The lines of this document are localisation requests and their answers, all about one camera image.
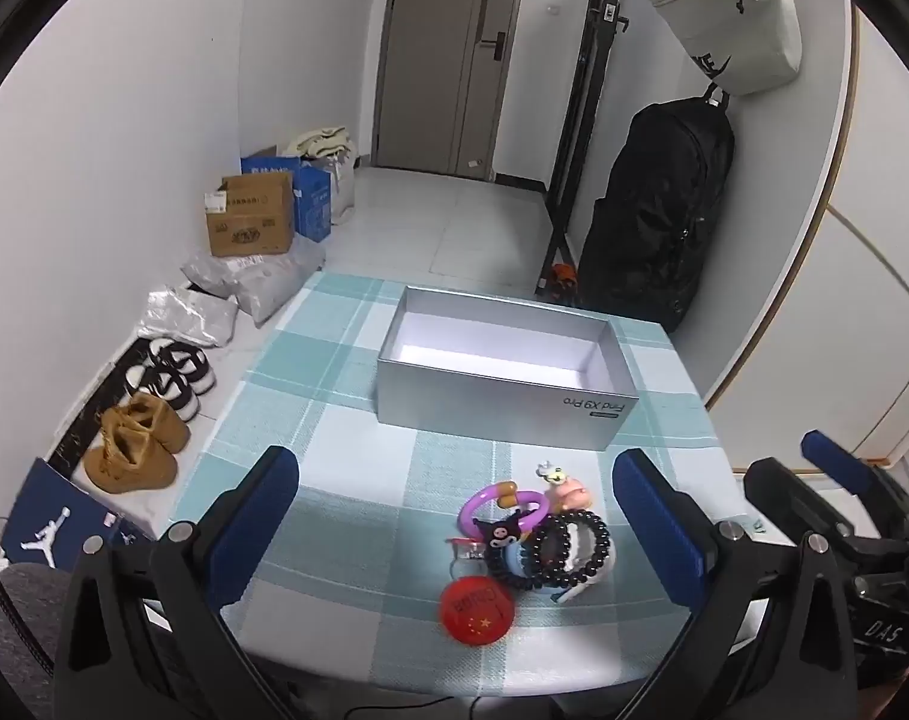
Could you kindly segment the pink pig figurine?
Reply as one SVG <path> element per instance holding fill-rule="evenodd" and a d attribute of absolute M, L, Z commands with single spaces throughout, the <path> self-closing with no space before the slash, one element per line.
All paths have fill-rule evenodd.
<path fill-rule="evenodd" d="M 563 483 L 552 484 L 547 491 L 547 497 L 554 514 L 589 511 L 594 504 L 593 493 L 575 478 L 566 478 Z"/>

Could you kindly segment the clear keychain with red tag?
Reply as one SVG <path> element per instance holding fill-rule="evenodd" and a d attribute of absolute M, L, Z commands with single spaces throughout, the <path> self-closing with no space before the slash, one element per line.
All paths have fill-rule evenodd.
<path fill-rule="evenodd" d="M 448 544 L 452 552 L 449 564 L 449 575 L 452 580 L 488 574 L 484 543 L 458 536 L 448 539 Z"/>

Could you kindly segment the red round badge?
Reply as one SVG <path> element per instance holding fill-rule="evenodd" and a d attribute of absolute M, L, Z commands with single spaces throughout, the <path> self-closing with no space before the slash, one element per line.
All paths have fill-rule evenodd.
<path fill-rule="evenodd" d="M 441 593 L 440 622 L 457 642 L 486 647 L 513 628 L 514 600 L 493 578 L 458 578 Z"/>

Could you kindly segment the teal plaid tablecloth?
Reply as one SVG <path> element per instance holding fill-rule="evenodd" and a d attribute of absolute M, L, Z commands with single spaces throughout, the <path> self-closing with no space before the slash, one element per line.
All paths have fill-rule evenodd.
<path fill-rule="evenodd" d="M 646 676 L 687 614 L 664 590 L 612 496 L 610 452 L 505 444 L 386 426 L 374 414 L 394 281 L 317 273 L 244 372 L 173 520 L 196 520 L 272 445 L 299 488 L 228 621 L 249 652 L 287 667 L 436 695 L 557 695 Z M 518 601 L 508 634 L 468 647 L 440 621 L 457 512 L 495 481 L 539 486 L 553 463 L 593 493 L 612 571 L 575 600 Z"/>

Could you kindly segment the black white slipper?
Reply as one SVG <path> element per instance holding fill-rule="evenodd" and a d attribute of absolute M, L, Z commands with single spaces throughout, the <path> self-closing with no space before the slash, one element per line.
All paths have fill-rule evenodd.
<path fill-rule="evenodd" d="M 199 412 L 199 399 L 181 372 L 166 364 L 135 364 L 124 374 L 129 395 L 150 394 L 163 400 L 182 421 L 192 421 Z"/>
<path fill-rule="evenodd" d="M 155 338 L 148 343 L 148 357 L 155 366 L 178 372 L 196 395 L 207 394 L 217 383 L 207 355 L 195 344 L 174 338 Z"/>

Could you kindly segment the black Kuromi charm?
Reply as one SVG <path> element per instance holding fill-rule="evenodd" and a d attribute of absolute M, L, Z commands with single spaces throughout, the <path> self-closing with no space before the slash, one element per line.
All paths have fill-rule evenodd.
<path fill-rule="evenodd" d="M 504 550 L 510 544 L 523 541 L 524 530 L 521 527 L 521 518 L 523 516 L 519 512 L 514 512 L 513 515 L 497 520 L 497 522 L 484 522 L 474 518 L 472 525 L 479 532 L 477 539 L 484 543 L 487 550 Z"/>

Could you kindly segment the blue Jordan shopping bag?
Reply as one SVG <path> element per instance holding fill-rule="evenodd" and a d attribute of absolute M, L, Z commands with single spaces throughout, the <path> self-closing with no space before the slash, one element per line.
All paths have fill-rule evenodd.
<path fill-rule="evenodd" d="M 90 536 L 101 536 L 107 544 L 153 541 L 153 536 L 134 520 L 111 511 L 49 463 L 36 458 L 0 539 L 8 562 L 72 572 Z"/>

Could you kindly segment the white plastic parcel bag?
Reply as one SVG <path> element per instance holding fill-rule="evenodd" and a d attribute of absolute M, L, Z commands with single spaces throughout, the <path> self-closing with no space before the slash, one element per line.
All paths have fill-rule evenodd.
<path fill-rule="evenodd" d="M 187 288 L 153 289 L 146 296 L 137 335 L 220 348 L 233 339 L 237 315 L 233 301 Z"/>

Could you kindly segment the grey plastic parcel bag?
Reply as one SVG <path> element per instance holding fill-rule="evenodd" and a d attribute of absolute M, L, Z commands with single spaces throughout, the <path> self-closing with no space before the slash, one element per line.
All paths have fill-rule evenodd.
<path fill-rule="evenodd" d="M 256 325 L 294 298 L 326 263 L 321 244 L 296 234 L 292 247 L 280 255 L 214 257 L 197 254 L 183 266 L 187 281 L 215 298 L 234 299 Z"/>

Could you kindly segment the grey cardboard phone box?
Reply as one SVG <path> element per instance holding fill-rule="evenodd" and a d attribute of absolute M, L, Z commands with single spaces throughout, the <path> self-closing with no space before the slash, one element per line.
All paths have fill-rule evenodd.
<path fill-rule="evenodd" d="M 560 449 L 607 449 L 638 385 L 609 320 L 407 286 L 378 355 L 379 421 Z"/>

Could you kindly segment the brown cardboard box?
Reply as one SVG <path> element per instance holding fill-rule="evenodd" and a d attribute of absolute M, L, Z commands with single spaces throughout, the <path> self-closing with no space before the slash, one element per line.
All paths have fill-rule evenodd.
<path fill-rule="evenodd" d="M 214 257 L 285 254 L 295 235 L 292 176 L 223 177 L 217 190 L 203 195 L 203 211 Z"/>

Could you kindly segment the blue paper bag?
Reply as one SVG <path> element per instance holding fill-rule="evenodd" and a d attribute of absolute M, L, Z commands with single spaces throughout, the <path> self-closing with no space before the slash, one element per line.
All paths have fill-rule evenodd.
<path fill-rule="evenodd" d="M 298 156 L 261 154 L 241 160 L 242 174 L 288 172 L 293 185 L 295 231 L 310 241 L 325 241 L 331 234 L 331 176 L 322 167 Z"/>

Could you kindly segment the white tote bag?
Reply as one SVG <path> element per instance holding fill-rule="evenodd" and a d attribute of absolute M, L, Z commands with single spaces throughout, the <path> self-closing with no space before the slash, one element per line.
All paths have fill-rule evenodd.
<path fill-rule="evenodd" d="M 301 133 L 281 146 L 278 154 L 324 169 L 331 179 L 331 223 L 340 226 L 350 218 L 355 210 L 356 148 L 345 125 Z"/>

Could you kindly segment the white Nike bag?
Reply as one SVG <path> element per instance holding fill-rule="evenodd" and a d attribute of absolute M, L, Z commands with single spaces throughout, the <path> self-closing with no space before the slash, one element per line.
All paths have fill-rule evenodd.
<path fill-rule="evenodd" d="M 731 96 L 794 82 L 802 36 L 794 0 L 648 0 L 703 75 Z"/>

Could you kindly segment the black coat rack stand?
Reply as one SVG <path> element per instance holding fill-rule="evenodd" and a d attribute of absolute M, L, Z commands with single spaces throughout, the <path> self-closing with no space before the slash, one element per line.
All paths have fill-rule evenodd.
<path fill-rule="evenodd" d="M 566 233 L 580 192 L 587 150 L 593 138 L 610 49 L 617 34 L 626 28 L 628 21 L 622 16 L 622 0 L 587 0 L 575 76 L 555 154 L 552 179 L 545 194 L 552 234 L 537 281 L 537 298 L 545 298 L 548 294 L 548 277 L 557 257 L 568 265 L 573 263 Z"/>

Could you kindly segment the grey brown door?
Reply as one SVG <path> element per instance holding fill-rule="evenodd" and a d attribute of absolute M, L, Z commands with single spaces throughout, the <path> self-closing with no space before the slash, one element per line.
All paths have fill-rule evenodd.
<path fill-rule="evenodd" d="M 374 101 L 378 167 L 493 177 L 521 0 L 388 0 Z"/>

